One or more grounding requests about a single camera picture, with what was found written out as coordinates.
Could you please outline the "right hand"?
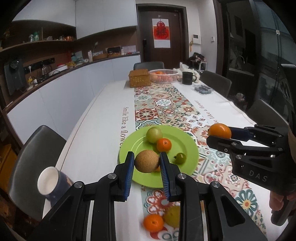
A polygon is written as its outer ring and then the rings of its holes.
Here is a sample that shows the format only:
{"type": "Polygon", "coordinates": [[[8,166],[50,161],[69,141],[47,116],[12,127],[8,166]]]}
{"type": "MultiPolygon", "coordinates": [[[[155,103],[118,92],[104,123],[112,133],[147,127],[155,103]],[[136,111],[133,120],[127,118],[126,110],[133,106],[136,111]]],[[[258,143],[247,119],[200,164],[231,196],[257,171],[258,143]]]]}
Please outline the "right hand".
{"type": "Polygon", "coordinates": [[[283,208],[283,198],[284,196],[271,191],[269,196],[269,207],[273,211],[281,210],[283,208]]]}

